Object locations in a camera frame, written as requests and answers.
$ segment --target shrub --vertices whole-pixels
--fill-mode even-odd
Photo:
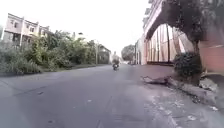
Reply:
[[[189,79],[202,73],[200,55],[195,52],[186,52],[174,58],[174,70],[178,76]]]
[[[0,62],[9,63],[12,60],[18,58],[20,53],[16,50],[1,50],[0,51]]]
[[[27,61],[24,58],[17,58],[8,64],[3,64],[1,68],[4,73],[12,75],[34,74],[41,73],[42,69],[32,61]]]

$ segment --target overcast sky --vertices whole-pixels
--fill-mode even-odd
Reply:
[[[120,54],[124,46],[140,38],[147,1],[0,0],[0,12],[25,16],[52,30],[83,32]]]

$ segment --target utility pole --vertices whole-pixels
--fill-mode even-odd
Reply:
[[[99,46],[99,42],[98,40],[96,40],[97,43],[96,43],[96,65],[98,64],[98,46]]]
[[[98,44],[96,44],[96,65],[98,63]]]

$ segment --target rock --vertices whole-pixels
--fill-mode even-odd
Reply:
[[[211,105],[216,104],[217,94],[212,91],[204,90],[202,88],[192,86],[190,84],[184,84],[181,90],[187,92],[188,94],[197,96],[197,98],[199,98],[200,102],[202,103]]]
[[[211,90],[213,92],[218,91],[218,85],[208,78],[200,80],[200,87]]]
[[[196,98],[198,99],[197,101],[200,101],[201,103],[210,105],[216,104],[217,93],[215,92],[205,90],[191,84],[183,83],[172,78],[168,79],[168,83],[189,95],[196,96]]]

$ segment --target bush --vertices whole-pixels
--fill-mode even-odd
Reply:
[[[195,52],[186,52],[176,55],[174,70],[178,76],[188,79],[202,73],[200,55]]]
[[[9,64],[2,63],[1,70],[6,74],[24,75],[41,73],[42,69],[32,61],[27,61],[24,58],[18,58],[11,61]]]

